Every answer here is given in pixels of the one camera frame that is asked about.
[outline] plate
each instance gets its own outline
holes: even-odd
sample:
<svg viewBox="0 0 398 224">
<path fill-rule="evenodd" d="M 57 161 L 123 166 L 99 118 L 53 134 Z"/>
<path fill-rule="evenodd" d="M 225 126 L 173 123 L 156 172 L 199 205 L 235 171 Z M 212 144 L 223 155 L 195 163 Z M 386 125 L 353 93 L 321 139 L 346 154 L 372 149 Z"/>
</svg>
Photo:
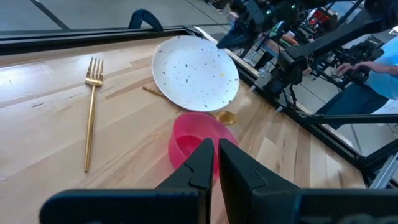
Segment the plate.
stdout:
<svg viewBox="0 0 398 224">
<path fill-rule="evenodd" d="M 214 111 L 230 103 L 239 88 L 238 70 L 216 44 L 183 35 L 159 46 L 152 59 L 159 90 L 173 103 L 191 111 Z"/>
</svg>

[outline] fork handle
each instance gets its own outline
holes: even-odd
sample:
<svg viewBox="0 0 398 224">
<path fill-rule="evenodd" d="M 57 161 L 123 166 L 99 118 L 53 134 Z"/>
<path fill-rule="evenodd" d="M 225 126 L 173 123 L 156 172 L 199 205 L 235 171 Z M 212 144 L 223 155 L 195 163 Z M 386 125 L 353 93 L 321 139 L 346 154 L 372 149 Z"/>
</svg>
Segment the fork handle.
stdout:
<svg viewBox="0 0 398 224">
<path fill-rule="evenodd" d="M 93 86 L 91 90 L 90 110 L 88 112 L 86 151 L 85 151 L 85 172 L 88 172 L 88 168 L 90 166 L 91 142 L 93 140 L 93 128 L 94 128 L 94 110 L 95 110 L 94 105 L 95 105 L 95 86 Z"/>
</svg>

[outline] pink bowl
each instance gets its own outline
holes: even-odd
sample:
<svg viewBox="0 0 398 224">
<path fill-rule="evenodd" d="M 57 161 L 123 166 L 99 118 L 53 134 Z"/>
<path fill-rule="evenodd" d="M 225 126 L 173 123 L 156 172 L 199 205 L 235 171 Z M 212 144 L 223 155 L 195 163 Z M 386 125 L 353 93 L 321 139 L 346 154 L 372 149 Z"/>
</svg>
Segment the pink bowl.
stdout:
<svg viewBox="0 0 398 224">
<path fill-rule="evenodd" d="M 218 140 L 225 138 L 235 145 L 238 144 L 225 126 L 204 113 L 185 113 L 174 121 L 172 135 L 169 139 L 169 157 L 174 168 L 179 168 L 205 138 L 213 140 L 213 179 L 217 179 Z"/>
</svg>

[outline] person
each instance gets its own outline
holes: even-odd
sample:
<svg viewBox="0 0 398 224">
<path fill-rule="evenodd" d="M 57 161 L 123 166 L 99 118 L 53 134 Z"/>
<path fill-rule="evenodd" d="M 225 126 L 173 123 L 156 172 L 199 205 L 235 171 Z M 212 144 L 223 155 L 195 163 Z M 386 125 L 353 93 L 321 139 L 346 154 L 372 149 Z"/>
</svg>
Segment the person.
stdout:
<svg viewBox="0 0 398 224">
<path fill-rule="evenodd" d="M 398 37 L 381 47 L 384 53 L 375 61 L 340 65 L 336 72 L 343 74 L 361 67 L 370 69 L 368 79 L 361 85 L 352 83 L 322 106 L 316 114 L 353 115 L 371 114 L 389 99 L 398 100 Z M 338 129 L 343 124 L 331 123 Z"/>
</svg>

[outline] wooden tabletop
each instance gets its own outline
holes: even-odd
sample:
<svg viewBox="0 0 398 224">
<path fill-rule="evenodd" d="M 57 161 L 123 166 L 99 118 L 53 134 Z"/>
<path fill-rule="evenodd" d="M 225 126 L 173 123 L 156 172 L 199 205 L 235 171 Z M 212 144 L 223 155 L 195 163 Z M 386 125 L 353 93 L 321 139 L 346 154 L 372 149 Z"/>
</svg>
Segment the wooden tabletop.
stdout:
<svg viewBox="0 0 398 224">
<path fill-rule="evenodd" d="M 1 223 L 38 223 L 41 205 L 61 190 L 150 189 L 174 171 L 167 141 L 185 110 L 142 89 L 156 88 L 151 60 L 167 39 L 0 57 Z M 85 174 L 91 93 L 85 72 L 91 57 L 104 60 L 104 85 L 97 91 Z M 228 128 L 239 147 L 296 185 L 364 187 L 358 170 L 246 84 L 224 110 L 238 116 Z M 212 223 L 226 223 L 220 182 L 212 201 Z"/>
</svg>

